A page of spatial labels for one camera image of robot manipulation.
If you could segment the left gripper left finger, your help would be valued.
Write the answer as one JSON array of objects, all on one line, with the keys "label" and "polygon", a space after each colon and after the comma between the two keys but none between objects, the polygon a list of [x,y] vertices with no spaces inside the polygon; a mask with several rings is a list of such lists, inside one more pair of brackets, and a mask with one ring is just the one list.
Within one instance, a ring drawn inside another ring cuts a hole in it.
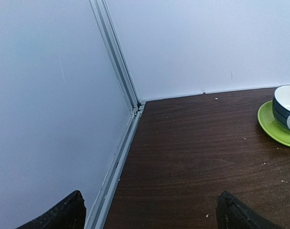
[{"label": "left gripper left finger", "polygon": [[73,191],[51,209],[21,225],[20,229],[83,229],[86,207],[79,190]]}]

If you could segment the white cup with dark band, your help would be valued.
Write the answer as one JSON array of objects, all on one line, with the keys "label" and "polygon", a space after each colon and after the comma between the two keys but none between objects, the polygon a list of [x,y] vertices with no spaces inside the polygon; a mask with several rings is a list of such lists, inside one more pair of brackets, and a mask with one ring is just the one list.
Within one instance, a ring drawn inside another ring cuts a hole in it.
[{"label": "white cup with dark band", "polygon": [[283,85],[274,91],[272,112],[276,121],[290,132],[290,85]]}]

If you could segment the green saucer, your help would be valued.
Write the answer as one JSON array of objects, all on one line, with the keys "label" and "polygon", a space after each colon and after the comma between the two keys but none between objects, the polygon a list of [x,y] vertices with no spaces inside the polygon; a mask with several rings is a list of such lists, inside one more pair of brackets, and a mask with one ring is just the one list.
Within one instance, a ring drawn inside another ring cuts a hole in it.
[{"label": "green saucer", "polygon": [[290,131],[282,127],[274,118],[272,100],[265,102],[258,110],[258,122],[262,129],[275,141],[290,147]]}]

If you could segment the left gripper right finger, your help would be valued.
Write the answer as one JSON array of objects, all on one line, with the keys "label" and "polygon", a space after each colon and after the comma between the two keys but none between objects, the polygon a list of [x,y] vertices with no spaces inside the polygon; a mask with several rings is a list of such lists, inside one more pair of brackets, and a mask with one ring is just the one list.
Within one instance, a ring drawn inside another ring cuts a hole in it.
[{"label": "left gripper right finger", "polygon": [[248,207],[227,191],[217,198],[216,219],[219,229],[280,229],[281,227]]}]

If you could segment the left aluminium frame post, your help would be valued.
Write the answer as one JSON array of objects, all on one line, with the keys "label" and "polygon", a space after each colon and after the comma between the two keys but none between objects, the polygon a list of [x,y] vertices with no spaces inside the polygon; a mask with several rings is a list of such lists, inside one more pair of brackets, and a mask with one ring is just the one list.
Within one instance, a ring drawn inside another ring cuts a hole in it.
[{"label": "left aluminium frame post", "polygon": [[91,0],[90,4],[127,105],[136,116],[144,105],[136,93],[106,1]]}]

